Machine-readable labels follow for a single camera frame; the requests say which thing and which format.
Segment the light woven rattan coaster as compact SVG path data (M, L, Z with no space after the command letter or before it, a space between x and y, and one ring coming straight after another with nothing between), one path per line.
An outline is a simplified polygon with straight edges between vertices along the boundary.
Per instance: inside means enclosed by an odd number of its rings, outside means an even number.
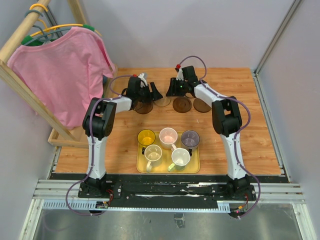
M169 97L163 97L159 100L155 100L153 102L154 105L160 107L160 108L163 108L163 107L166 107L168 106L169 104L171 103L171 99Z

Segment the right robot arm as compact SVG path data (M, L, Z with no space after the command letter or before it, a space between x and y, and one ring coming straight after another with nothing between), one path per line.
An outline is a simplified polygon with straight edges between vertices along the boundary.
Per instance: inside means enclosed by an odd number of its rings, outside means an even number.
M177 76L170 79L167 97L183 97L191 94L211 107L212 125L220 135L227 159L227 175L232 180L245 177L246 172L240 167L243 158L240 137L236 132L242 126L242 117L235 97L227 97L213 90L208 83L198 79L193 66L175 67Z

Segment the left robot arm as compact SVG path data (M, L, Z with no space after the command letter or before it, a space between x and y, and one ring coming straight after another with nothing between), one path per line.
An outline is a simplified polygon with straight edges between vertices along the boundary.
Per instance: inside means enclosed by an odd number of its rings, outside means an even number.
M87 109L82 127L89 144L89 164L86 179L101 180L106 175L105 153L115 115L133 110L138 103L152 103L162 99L154 82L147 82L145 72L129 75L128 86L114 98L94 97Z

